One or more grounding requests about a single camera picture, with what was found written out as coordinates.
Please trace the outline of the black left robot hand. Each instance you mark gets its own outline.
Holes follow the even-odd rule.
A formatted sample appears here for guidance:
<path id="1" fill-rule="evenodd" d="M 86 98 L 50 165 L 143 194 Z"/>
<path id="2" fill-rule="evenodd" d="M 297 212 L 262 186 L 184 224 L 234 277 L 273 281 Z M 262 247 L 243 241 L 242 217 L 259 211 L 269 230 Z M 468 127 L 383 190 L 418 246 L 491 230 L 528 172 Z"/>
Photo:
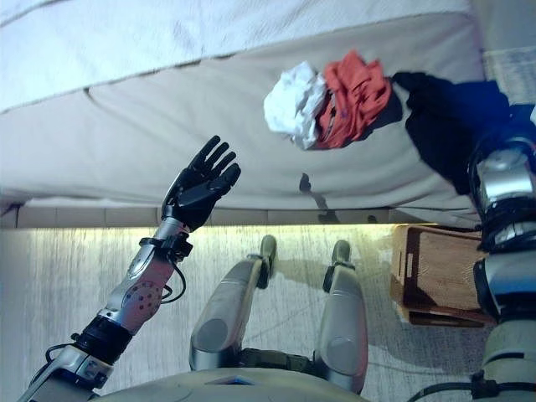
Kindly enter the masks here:
<path id="1" fill-rule="evenodd" d="M 218 136 L 210 138 L 167 191 L 162 219 L 175 219 L 190 232 L 202 227 L 240 177 L 235 158 L 228 142 Z"/>

